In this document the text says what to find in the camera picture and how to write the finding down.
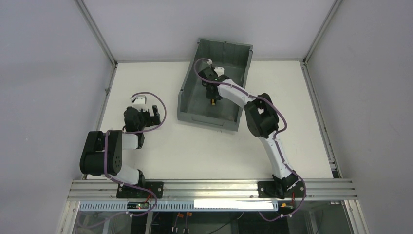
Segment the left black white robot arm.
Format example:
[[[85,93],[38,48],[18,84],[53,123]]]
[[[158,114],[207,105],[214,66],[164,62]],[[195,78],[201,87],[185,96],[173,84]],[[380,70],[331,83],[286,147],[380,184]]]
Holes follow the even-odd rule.
[[[124,130],[88,132],[81,154],[79,167],[83,174],[106,176],[121,184],[146,187],[143,172],[123,163],[124,150],[138,150],[144,145],[145,128],[161,124],[156,105],[152,106],[153,114],[148,109],[126,108]]]

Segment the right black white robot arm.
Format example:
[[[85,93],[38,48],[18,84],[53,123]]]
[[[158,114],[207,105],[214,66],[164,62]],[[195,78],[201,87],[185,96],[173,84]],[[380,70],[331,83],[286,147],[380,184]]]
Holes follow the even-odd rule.
[[[223,98],[241,107],[250,133],[257,137],[267,153],[272,166],[274,184],[270,192],[276,198],[284,199],[285,195],[299,181],[299,176],[289,164],[281,148],[277,135],[285,129],[279,129],[280,119],[285,120],[273,105],[268,94],[255,96],[245,88],[237,85],[228,76],[217,72],[211,66],[201,70],[193,69],[206,88],[206,97],[215,102]]]

